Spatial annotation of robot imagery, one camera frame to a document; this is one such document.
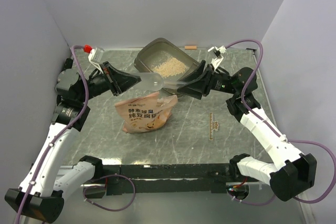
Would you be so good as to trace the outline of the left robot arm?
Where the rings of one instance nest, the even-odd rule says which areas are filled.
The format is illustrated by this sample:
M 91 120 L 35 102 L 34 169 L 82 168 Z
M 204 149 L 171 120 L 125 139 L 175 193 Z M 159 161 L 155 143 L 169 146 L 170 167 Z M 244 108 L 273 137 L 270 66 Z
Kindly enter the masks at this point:
M 5 201 L 17 216 L 53 223 L 61 214 L 66 199 L 83 183 L 103 179 L 102 160 L 84 156 L 67 174 L 57 179 L 65 154 L 90 112 L 89 99 L 107 91 L 118 96 L 141 82 L 137 74 L 117 70 L 108 62 L 95 69 L 89 79 L 76 69 L 63 70 L 56 84 L 60 97 L 54 110 L 46 141 L 26 178 L 18 188 L 10 188 Z

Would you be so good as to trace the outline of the pink cat litter bag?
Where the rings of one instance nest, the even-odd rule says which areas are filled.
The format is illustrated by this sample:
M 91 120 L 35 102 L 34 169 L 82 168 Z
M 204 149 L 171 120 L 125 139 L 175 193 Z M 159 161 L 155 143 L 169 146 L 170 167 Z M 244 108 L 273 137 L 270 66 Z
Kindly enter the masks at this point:
M 123 131 L 126 133 L 144 133 L 161 128 L 172 114 L 177 104 L 176 95 L 159 97 L 159 92 L 120 101 L 114 105 L 123 118 Z

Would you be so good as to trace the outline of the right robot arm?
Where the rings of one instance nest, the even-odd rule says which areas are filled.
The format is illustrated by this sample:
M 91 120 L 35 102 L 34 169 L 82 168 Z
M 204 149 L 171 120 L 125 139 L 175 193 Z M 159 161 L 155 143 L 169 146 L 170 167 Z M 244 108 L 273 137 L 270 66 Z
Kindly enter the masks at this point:
M 229 161 L 231 179 L 241 181 L 250 177 L 263 182 L 282 201 L 288 201 L 314 185 L 317 160 L 289 143 L 267 117 L 253 96 L 258 87 L 253 69 L 244 67 L 231 76 L 223 68 L 214 69 L 202 61 L 182 78 L 182 82 L 178 92 L 196 99 L 207 96 L 212 90 L 232 94 L 226 100 L 230 114 L 253 134 L 272 160 L 265 163 L 248 154 L 236 155 Z

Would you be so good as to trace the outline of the clear plastic scoop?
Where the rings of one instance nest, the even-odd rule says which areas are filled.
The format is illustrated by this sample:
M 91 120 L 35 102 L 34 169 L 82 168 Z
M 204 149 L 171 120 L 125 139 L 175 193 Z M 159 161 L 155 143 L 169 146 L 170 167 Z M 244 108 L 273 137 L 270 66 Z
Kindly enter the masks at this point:
M 161 89 L 178 89 L 187 84 L 184 81 L 166 80 L 155 72 L 144 72 L 137 74 L 141 81 L 133 87 L 138 90 L 159 91 Z

